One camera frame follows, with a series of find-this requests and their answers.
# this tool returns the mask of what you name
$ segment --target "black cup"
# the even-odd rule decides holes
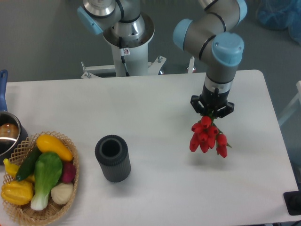
[[[127,144],[119,136],[108,135],[100,139],[95,147],[95,156],[103,175],[111,182],[120,182],[131,172]]]

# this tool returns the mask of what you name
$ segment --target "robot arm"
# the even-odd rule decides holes
[[[83,0],[77,10],[85,27],[93,34],[101,34],[117,22],[130,23],[140,17],[140,1]]]
[[[201,115],[225,117],[233,112],[228,94],[242,59],[243,40],[228,31],[246,16],[244,0],[199,0],[206,15],[182,20],[175,28],[174,43],[208,65],[203,91],[191,104]]]

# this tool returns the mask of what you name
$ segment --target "green cucumber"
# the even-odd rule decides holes
[[[29,175],[34,172],[34,167],[36,161],[42,152],[38,149],[37,146],[33,148],[33,150],[27,155],[27,157],[22,162],[18,172],[16,173],[16,180],[22,181],[25,180]]]

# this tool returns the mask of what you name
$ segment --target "bok choy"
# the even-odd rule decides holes
[[[63,163],[58,154],[47,152],[40,155],[34,169],[35,195],[31,201],[33,210],[43,210],[47,207],[50,191],[61,177],[62,169]]]

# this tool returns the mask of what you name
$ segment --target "tulip bouquet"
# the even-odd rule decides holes
[[[200,146],[203,153],[208,149],[213,149],[216,144],[217,154],[223,158],[227,157],[227,147],[231,147],[226,136],[214,124],[214,119],[209,116],[203,116],[202,119],[195,123],[191,130],[194,132],[190,140],[190,150],[195,152]]]

